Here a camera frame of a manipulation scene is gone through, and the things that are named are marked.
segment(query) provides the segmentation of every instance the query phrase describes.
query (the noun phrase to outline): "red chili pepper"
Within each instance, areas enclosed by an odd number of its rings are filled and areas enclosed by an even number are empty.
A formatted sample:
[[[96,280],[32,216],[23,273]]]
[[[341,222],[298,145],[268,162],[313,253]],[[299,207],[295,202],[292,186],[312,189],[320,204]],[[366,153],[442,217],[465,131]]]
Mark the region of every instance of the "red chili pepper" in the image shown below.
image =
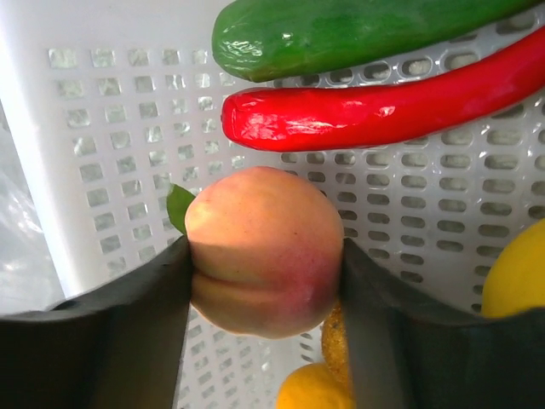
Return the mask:
[[[545,87],[545,27],[433,78],[345,89],[248,89],[229,96],[223,131],[275,152],[408,141],[484,117]]]

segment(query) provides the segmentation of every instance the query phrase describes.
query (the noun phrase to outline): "white plastic basket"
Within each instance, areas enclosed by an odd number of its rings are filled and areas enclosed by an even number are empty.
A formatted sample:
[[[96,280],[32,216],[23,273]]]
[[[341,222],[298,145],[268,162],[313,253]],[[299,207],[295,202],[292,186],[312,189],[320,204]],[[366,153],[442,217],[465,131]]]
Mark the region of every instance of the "white plastic basket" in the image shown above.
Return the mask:
[[[235,169],[269,164],[315,182],[341,211],[346,235],[393,273],[479,311],[501,248],[545,216],[545,90],[404,144],[250,151],[221,133],[225,96],[253,86],[211,58],[211,27],[226,3],[0,0],[0,98],[66,296],[177,237],[165,211],[170,181],[198,192]],[[489,55],[544,20],[541,4],[464,38],[269,85],[418,80]],[[194,311],[188,325],[179,408],[272,407],[285,376],[320,359],[318,328],[268,342],[228,335]]]

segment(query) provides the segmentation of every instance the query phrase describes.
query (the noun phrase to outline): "artificial peach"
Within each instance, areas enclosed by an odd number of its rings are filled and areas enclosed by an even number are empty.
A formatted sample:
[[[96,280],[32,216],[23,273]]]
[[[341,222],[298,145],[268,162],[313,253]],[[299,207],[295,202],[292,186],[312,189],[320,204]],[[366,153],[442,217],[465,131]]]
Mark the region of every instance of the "artificial peach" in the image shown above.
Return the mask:
[[[336,300],[343,226],[309,181],[256,166],[204,189],[186,214],[192,305],[226,331],[289,337]]]

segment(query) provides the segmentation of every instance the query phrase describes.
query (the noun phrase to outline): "leaf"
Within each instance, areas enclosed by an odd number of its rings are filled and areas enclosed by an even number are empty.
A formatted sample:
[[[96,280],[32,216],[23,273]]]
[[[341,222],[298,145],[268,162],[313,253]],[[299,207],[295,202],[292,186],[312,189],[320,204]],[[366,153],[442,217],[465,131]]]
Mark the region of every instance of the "leaf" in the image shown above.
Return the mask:
[[[167,196],[167,213],[172,225],[180,232],[187,234],[186,213],[187,208],[195,199],[195,195],[188,190],[173,184]]]

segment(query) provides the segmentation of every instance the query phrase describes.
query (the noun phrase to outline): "plastic wrap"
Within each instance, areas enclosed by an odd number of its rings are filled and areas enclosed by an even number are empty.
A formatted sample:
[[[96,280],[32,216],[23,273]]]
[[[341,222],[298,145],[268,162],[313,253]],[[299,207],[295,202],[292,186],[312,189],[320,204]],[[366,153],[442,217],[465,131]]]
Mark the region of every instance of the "plastic wrap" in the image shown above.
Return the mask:
[[[63,298],[55,267],[0,106],[0,314]]]

